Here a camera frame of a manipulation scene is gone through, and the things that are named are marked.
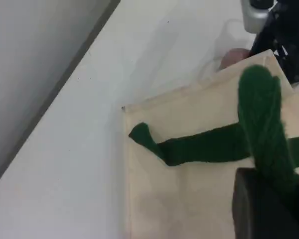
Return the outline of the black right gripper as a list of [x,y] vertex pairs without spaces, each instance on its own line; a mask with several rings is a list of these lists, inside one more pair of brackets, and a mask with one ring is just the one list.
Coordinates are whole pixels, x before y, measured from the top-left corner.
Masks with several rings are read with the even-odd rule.
[[290,83],[299,83],[299,0],[278,0],[262,31],[256,35],[249,57],[266,50],[276,59]]

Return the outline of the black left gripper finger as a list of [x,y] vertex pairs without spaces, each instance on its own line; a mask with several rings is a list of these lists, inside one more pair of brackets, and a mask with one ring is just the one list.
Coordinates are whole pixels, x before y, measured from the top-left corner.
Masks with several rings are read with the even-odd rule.
[[255,169],[238,168],[232,198],[237,239],[299,239],[299,175],[289,209]]

